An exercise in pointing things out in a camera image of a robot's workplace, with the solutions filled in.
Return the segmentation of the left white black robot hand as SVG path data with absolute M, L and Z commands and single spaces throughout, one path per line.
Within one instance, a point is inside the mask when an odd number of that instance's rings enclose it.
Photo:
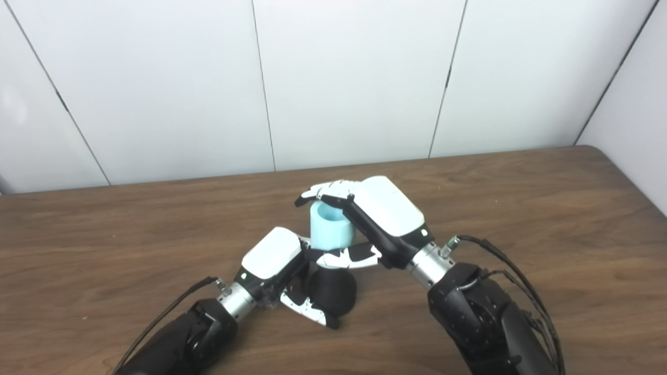
M 231 287 L 220 295 L 219 301 L 236 322 L 241 322 L 255 307 L 273 308 L 282 303 L 319 325 L 338 330 L 340 320 L 293 284 L 308 266 L 302 238 L 286 228 L 275 227 L 245 254 Z

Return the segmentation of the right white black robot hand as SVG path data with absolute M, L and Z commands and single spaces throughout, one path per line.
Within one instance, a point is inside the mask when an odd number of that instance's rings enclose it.
M 294 204 L 301 207 L 310 201 L 340 209 L 379 250 L 386 268 L 405 270 L 420 250 L 435 241 L 424 214 L 386 176 L 312 185 Z

